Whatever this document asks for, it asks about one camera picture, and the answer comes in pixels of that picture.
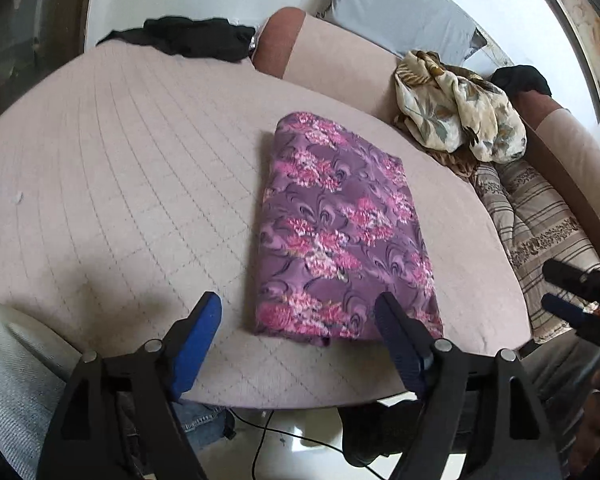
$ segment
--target black cable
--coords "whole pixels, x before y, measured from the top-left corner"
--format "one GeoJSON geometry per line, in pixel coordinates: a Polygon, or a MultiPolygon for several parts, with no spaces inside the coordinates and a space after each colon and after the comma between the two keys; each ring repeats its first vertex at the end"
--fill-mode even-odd
{"type": "MultiPolygon", "coordinates": [[[[253,424],[252,422],[249,422],[248,420],[244,420],[240,415],[238,415],[237,413],[235,413],[234,410],[232,410],[232,409],[229,409],[229,411],[234,415],[235,418],[237,418],[241,422],[244,422],[245,424],[248,424],[249,426],[253,426],[254,428],[258,428],[259,430],[263,430],[262,431],[262,439],[260,441],[260,446],[258,446],[258,450],[256,452],[256,456],[253,459],[253,465],[251,466],[251,479],[252,480],[256,480],[256,477],[255,477],[255,474],[254,474],[254,472],[255,472],[255,464],[256,464],[256,460],[258,459],[258,454],[260,453],[260,448],[262,447],[262,443],[264,442],[264,436],[267,433],[267,431],[272,431],[273,433],[279,433],[279,434],[283,434],[283,435],[286,435],[286,436],[292,436],[294,438],[299,438],[300,440],[306,440],[307,442],[313,442],[314,444],[319,444],[320,446],[328,447],[330,449],[333,449],[334,451],[337,451],[341,455],[344,455],[344,453],[342,452],[341,449],[338,449],[337,447],[332,446],[331,444],[327,444],[326,442],[321,442],[320,440],[315,440],[313,438],[308,438],[306,436],[300,436],[300,435],[296,435],[296,434],[293,434],[293,433],[289,433],[288,431],[274,430],[273,428],[270,428],[269,427],[269,422],[271,420],[271,417],[273,416],[273,412],[271,412],[271,415],[269,415],[269,418],[267,419],[266,424],[264,426],[260,426],[259,424],[253,424]]],[[[375,475],[376,478],[379,478],[380,480],[386,480],[383,476],[380,476],[373,469],[371,469],[368,465],[365,465],[365,469],[367,469],[369,472],[371,472],[373,475],[375,475]]]]}
{"type": "Polygon", "coordinates": [[[276,410],[271,410],[271,413],[269,413],[269,418],[267,419],[264,427],[262,428],[262,438],[260,439],[260,444],[258,444],[258,449],[256,451],[256,454],[253,457],[253,462],[251,463],[251,480],[256,480],[256,462],[258,461],[258,456],[260,455],[260,450],[262,449],[262,444],[264,444],[264,438],[267,436],[267,430],[269,429],[269,423],[271,422],[271,417],[273,416],[273,414],[276,412],[276,410]]]}

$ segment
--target sofa backrest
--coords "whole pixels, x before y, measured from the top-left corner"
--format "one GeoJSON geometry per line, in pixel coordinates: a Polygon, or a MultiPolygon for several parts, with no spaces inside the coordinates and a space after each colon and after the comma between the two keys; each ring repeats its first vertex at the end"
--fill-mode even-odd
{"type": "Polygon", "coordinates": [[[600,257],[600,145],[550,97],[522,92],[512,101],[526,123],[526,160],[564,198],[600,257]]]}
{"type": "Polygon", "coordinates": [[[392,124],[394,54],[295,7],[269,18],[253,54],[260,72],[337,99],[392,124]]]}

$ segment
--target silver bolt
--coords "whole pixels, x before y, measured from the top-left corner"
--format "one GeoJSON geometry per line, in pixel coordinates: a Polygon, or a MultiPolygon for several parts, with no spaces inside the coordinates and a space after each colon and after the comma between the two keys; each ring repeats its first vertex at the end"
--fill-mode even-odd
{"type": "Polygon", "coordinates": [[[508,348],[500,351],[500,357],[502,357],[505,361],[509,361],[510,363],[517,359],[516,353],[508,348]]]}
{"type": "Polygon", "coordinates": [[[98,354],[93,350],[87,350],[84,354],[82,354],[82,362],[83,363],[93,363],[98,357],[98,354]]]}
{"type": "Polygon", "coordinates": [[[144,349],[149,353],[159,352],[161,348],[162,341],[160,341],[159,339],[151,339],[144,343],[144,349]]]}
{"type": "Polygon", "coordinates": [[[451,344],[451,341],[448,339],[436,339],[436,342],[433,343],[433,346],[436,347],[437,350],[441,352],[451,352],[451,349],[454,347],[451,344]]]}

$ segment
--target floral blanket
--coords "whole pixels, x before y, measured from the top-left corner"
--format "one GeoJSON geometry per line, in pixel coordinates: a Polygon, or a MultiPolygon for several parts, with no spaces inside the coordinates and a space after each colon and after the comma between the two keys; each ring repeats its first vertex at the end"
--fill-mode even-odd
{"type": "Polygon", "coordinates": [[[374,303],[391,291],[442,336],[402,163],[339,124],[308,112],[278,123],[259,251],[259,333],[378,339],[374,303]]]}
{"type": "Polygon", "coordinates": [[[469,145],[482,162],[521,158],[526,131],[507,95],[470,70],[412,50],[395,70],[397,121],[425,148],[453,153],[469,145]]]}

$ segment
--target flower pattern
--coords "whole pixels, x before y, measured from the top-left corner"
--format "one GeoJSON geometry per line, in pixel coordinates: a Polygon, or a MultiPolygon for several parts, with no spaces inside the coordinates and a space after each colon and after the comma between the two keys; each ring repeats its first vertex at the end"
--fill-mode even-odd
{"type": "Polygon", "coordinates": [[[279,123],[263,196],[256,326],[314,344],[379,338],[391,291],[434,336],[431,262],[399,158],[308,112],[279,123]]]}

